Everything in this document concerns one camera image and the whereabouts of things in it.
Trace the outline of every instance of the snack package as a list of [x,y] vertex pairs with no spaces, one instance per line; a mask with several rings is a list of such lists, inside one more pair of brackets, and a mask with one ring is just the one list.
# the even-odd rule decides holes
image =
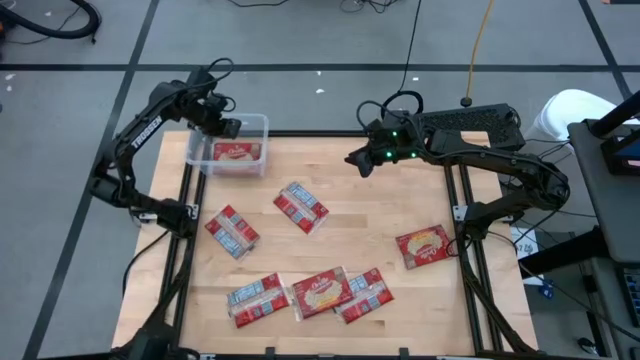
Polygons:
[[353,299],[343,267],[333,268],[293,284],[298,320],[309,318]]
[[213,160],[255,161],[260,159],[260,143],[217,142],[213,145]]
[[407,269],[447,258],[449,238],[441,225],[398,236],[396,242]]
[[225,142],[224,140],[216,142],[213,145],[214,166],[211,168],[211,173],[228,176],[261,176],[265,167],[264,162],[258,161],[261,151],[262,144],[259,142]]
[[241,328],[289,306],[289,299],[277,273],[227,295],[229,316]]
[[297,182],[282,189],[273,203],[307,234],[317,229],[329,215],[329,210]]
[[347,324],[393,300],[377,268],[349,280],[349,288],[354,299],[334,308]]
[[235,259],[241,258],[260,239],[231,205],[225,206],[204,227]]

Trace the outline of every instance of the yellow cable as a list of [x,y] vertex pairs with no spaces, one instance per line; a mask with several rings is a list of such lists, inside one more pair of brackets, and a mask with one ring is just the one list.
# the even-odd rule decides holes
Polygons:
[[482,38],[482,33],[484,32],[484,27],[487,24],[487,19],[489,19],[489,14],[491,13],[491,9],[493,8],[493,3],[494,0],[489,0],[487,11],[484,13],[484,18],[482,19],[482,25],[480,25],[480,31],[478,31],[478,37],[476,38],[475,44],[473,44],[471,65],[469,65],[469,79],[467,80],[467,97],[469,97],[469,94],[471,93],[471,83],[473,81],[473,64],[476,62],[476,50],[478,50],[478,43],[480,42],[480,38]]

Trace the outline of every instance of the black metal frame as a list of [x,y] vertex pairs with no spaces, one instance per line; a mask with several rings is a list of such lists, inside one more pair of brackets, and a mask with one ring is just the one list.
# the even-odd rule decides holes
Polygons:
[[[365,137],[365,135],[362,133],[362,131],[325,131],[325,130],[293,130],[293,131],[270,131],[269,132],[269,137]],[[180,200],[182,201],[183,199],[186,199],[187,195],[186,192],[188,192],[188,188],[189,188],[189,182],[190,182],[190,178],[191,178],[191,172],[193,171],[193,168],[190,165],[185,165],[185,173],[183,174],[183,180],[182,180],[182,184],[181,184],[181,191],[180,191]],[[444,167],[444,174],[445,174],[445,181],[447,184],[447,191],[448,191],[448,195],[449,195],[449,202],[450,202],[450,209],[452,212],[452,219],[454,219],[454,228],[458,228],[456,225],[456,220],[455,220],[455,216],[453,216],[453,206],[458,204],[458,197],[457,197],[457,192],[456,192],[456,186],[455,186],[455,181],[453,178],[453,172],[452,172],[452,168],[451,166],[445,166]],[[470,177],[469,177],[469,172],[466,168],[466,166],[461,165],[460,166],[460,177],[462,180],[462,188],[463,188],[463,192],[464,192],[464,196],[465,196],[465,201],[467,204],[470,204],[473,202],[473,193],[471,190],[471,181],[470,181]],[[204,187],[205,187],[205,181],[206,177],[200,173],[199,177],[198,177],[198,185],[197,185],[197,190],[196,190],[196,200],[195,203],[197,205],[201,205],[202,204],[202,198],[204,195]],[[171,239],[172,243],[170,244],[169,247],[169,253],[168,253],[168,258],[167,258],[167,263],[165,265],[165,272],[164,272],[164,277],[163,277],[163,288],[165,287],[165,282],[164,279],[168,279],[167,281],[170,282],[170,278],[171,278],[171,274],[174,271],[175,268],[175,262],[176,262],[176,249],[177,249],[177,240],[174,241],[174,239]],[[468,254],[466,251],[464,251],[464,241],[456,241],[457,243],[457,247],[458,247],[458,253],[460,254],[459,258],[459,264],[460,264],[460,268],[461,270],[463,269],[464,263],[469,263],[469,258],[468,258]],[[474,253],[475,253],[475,257],[476,257],[476,265],[477,265],[477,270],[478,273],[480,275],[480,280],[483,286],[483,290],[488,294],[489,298],[491,300],[493,300],[493,294],[491,291],[491,284],[490,284],[490,279],[489,279],[489,273],[488,273],[488,268],[487,268],[487,262],[486,262],[486,258],[484,255],[484,248],[482,245],[482,242],[474,242]],[[187,246],[195,246],[195,236],[193,239],[187,239]],[[189,283],[187,281],[187,283],[185,284],[184,288],[180,291],[179,295],[178,295],[178,301],[176,302],[176,309],[174,312],[174,319],[173,319],[173,326],[175,327],[178,337],[176,339],[176,343],[175,345],[178,345],[179,343],[179,334],[181,333],[181,328],[182,328],[182,321],[184,319],[184,311],[185,311],[185,306],[186,306],[186,293],[188,292],[188,286]],[[467,311],[469,313],[469,326],[471,329],[471,338],[473,341],[473,348],[474,348],[474,353],[476,356],[483,356],[483,357],[494,357],[496,355],[501,356],[505,359],[513,359],[513,358],[520,358],[521,355],[524,354],[515,354],[515,353],[510,353],[510,352],[504,352],[503,351],[503,346],[502,346],[502,341],[501,341],[501,335],[500,332],[498,330],[498,327],[496,326],[495,322],[490,318],[487,317],[487,321],[489,324],[489,329],[491,332],[491,343],[493,346],[493,351],[487,351],[484,349],[483,346],[483,340],[482,340],[482,334],[481,334],[481,330],[480,330],[480,322],[479,322],[479,318],[478,318],[478,309],[476,306],[476,300],[475,300],[475,295],[472,291],[472,289],[469,287],[468,284],[463,283],[464,286],[464,292],[465,292],[465,300],[466,300],[466,305],[467,305]],[[531,355],[528,355],[527,357],[531,357],[531,358],[539,358],[540,356],[544,356],[544,355],[534,355],[533,357],[531,357]],[[272,360],[272,359],[289,359],[289,360],[309,360],[309,359],[321,359],[321,358],[326,358],[327,356],[325,355],[276,355],[275,353],[275,349],[272,347],[268,347],[265,349],[265,353],[264,354],[255,354],[255,355],[236,355],[236,354],[215,354],[215,359],[220,360],[220,359],[229,359],[229,360],[237,360],[237,359],[255,359],[255,360]],[[414,360],[431,360],[431,359],[436,359],[436,356],[411,356],[409,354],[409,349],[407,348],[399,348],[398,349],[398,355],[366,355],[366,356],[342,356],[342,355],[336,355],[334,356],[334,358],[336,359],[340,359],[340,360],[363,360],[363,359],[375,359],[375,360],[397,360],[397,359],[401,359],[401,360],[408,360],[408,359],[414,359]],[[546,357],[544,356],[544,358],[546,359],[568,359],[565,357]]]

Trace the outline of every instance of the blue label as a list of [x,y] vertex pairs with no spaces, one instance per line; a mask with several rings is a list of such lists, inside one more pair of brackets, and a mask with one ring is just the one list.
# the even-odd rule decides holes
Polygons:
[[265,315],[271,314],[273,312],[273,306],[271,305],[271,302],[264,302],[262,303],[262,313]]
[[378,301],[378,297],[375,295],[368,298],[367,302],[371,306],[371,309],[377,309],[380,307],[380,301]]

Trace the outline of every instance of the keyboard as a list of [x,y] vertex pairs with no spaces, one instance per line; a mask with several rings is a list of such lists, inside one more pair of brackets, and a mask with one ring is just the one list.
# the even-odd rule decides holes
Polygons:
[[622,295],[633,326],[640,327],[640,269],[617,269]]

